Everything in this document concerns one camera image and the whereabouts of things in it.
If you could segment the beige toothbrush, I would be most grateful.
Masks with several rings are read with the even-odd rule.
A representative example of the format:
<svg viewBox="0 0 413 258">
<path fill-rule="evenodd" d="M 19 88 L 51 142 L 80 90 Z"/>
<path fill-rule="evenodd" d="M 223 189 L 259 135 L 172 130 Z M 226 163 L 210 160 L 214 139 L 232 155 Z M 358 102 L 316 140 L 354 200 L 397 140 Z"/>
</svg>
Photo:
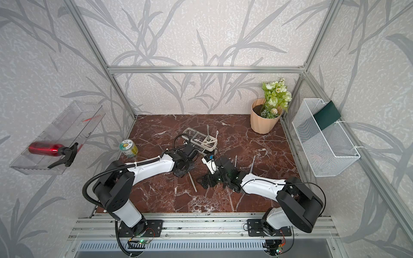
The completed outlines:
<svg viewBox="0 0 413 258">
<path fill-rule="evenodd" d="M 191 173 L 190 173 L 190 172 L 188 172 L 188 176 L 189 176 L 189 178 L 190 178 L 191 185 L 193 186 L 194 191 L 197 192 L 196 185 L 195 185 L 195 183 L 194 183 L 193 177 L 191 176 Z"/>
</svg>

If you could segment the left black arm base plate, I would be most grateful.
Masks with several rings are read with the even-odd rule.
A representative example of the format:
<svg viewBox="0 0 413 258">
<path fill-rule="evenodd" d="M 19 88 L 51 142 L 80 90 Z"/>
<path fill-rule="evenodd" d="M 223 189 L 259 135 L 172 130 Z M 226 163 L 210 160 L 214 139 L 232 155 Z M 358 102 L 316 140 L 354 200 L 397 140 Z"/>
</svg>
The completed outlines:
<svg viewBox="0 0 413 258">
<path fill-rule="evenodd" d="M 142 219 L 134 227 L 127 227 L 122 221 L 118 227 L 118 235 L 120 238 L 126 237 L 144 237 L 158 238 L 160 237 L 163 226 L 163 220 L 146 220 Z"/>
</svg>

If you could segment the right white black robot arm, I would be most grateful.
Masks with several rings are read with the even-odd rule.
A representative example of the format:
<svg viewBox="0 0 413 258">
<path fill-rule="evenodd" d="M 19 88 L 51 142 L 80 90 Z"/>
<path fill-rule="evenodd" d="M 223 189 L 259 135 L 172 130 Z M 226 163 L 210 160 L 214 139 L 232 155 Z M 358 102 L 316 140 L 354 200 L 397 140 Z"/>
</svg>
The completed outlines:
<svg viewBox="0 0 413 258">
<path fill-rule="evenodd" d="M 209 172 L 197 182 L 204 189 L 221 183 L 236 193 L 258 195 L 278 202 L 279 207 L 270 207 L 260 221 L 266 235 L 273 236 L 288 226 L 295 226 L 305 233 L 313 231 L 324 204 L 299 178 L 275 180 L 245 173 L 226 157 L 214 159 L 212 155 L 205 156 L 202 162 Z"/>
</svg>

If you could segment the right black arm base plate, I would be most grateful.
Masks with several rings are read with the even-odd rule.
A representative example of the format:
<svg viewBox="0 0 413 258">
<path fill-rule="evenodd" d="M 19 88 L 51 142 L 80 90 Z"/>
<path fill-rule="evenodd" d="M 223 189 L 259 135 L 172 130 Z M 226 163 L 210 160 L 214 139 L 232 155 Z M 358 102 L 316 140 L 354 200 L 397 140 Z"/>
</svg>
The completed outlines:
<svg viewBox="0 0 413 258">
<path fill-rule="evenodd" d="M 281 229 L 274 229 L 269 223 L 261 219 L 248 219 L 247 231 L 250 237 L 291 237 L 293 234 L 289 226 Z"/>
</svg>

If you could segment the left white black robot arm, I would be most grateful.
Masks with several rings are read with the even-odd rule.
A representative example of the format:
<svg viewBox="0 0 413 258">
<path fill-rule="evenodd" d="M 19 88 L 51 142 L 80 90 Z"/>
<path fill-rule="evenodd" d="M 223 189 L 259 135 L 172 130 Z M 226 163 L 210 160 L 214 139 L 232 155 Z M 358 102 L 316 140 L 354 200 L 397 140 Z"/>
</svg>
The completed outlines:
<svg viewBox="0 0 413 258">
<path fill-rule="evenodd" d="M 89 179 L 82 188 L 83 197 L 104 208 L 115 220 L 129 229 L 140 227 L 144 216 L 130 201 L 130 193 L 137 183 L 163 173 L 172 172 L 183 177 L 194 168 L 198 155 L 193 144 L 166 150 L 161 155 L 144 161 L 122 163 L 114 161 L 106 171 Z"/>
</svg>

